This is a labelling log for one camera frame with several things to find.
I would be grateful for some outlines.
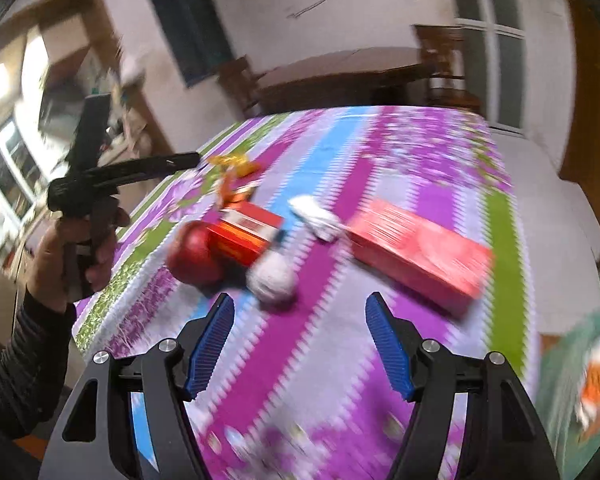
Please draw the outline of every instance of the brown door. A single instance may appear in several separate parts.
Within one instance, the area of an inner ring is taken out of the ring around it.
[[[560,177],[577,182],[600,223],[600,25],[582,0],[569,0],[576,43],[576,97]]]

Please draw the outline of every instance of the tablecloth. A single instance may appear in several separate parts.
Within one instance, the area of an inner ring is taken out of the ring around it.
[[[483,118],[428,107],[308,110],[247,120],[202,155],[247,153],[262,170],[253,202],[284,217],[280,250],[299,278],[284,314],[264,312],[246,290],[208,389],[187,414],[213,478],[384,479],[411,405],[393,392],[368,332],[365,298],[379,291],[423,337],[460,354],[503,352],[533,392],[538,371],[533,288],[510,179]],[[77,305],[78,348],[91,356],[146,351],[204,316],[215,298],[177,282],[164,266],[178,224],[215,221],[218,168],[167,178],[119,232],[110,285]],[[491,277],[461,322],[350,257],[345,241],[323,244],[288,199],[317,196],[347,221],[372,197],[406,208],[490,246]],[[142,395],[133,396],[139,450],[155,464]],[[441,478],[459,457],[466,397],[456,405]]]

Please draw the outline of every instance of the red ball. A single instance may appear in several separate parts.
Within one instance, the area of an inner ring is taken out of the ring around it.
[[[189,285],[211,285],[222,279],[222,267],[209,250],[208,223],[187,222],[169,247],[167,268],[176,280]]]

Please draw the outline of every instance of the tiled floor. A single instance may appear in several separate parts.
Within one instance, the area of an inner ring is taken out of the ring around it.
[[[594,256],[594,250],[600,251],[600,228],[586,199],[582,202],[582,191],[558,178],[536,144],[521,137],[493,135],[512,177],[522,216],[538,330],[563,334],[587,314],[600,310]]]

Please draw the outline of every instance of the silver screw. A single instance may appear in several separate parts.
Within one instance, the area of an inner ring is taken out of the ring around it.
[[[176,345],[177,343],[175,339],[168,338],[160,341],[158,348],[160,349],[160,352],[171,352],[171,350],[176,348]]]
[[[109,359],[109,352],[105,352],[104,350],[100,350],[93,356],[93,362],[97,365],[101,365],[102,363],[106,363],[107,359]]]
[[[440,350],[440,343],[437,342],[435,339],[425,339],[422,342],[422,349],[425,352],[429,352],[430,354],[433,354],[433,353],[437,352],[438,350]]]
[[[495,365],[503,365],[504,355],[502,355],[500,352],[491,352],[489,354],[489,361],[491,361]]]

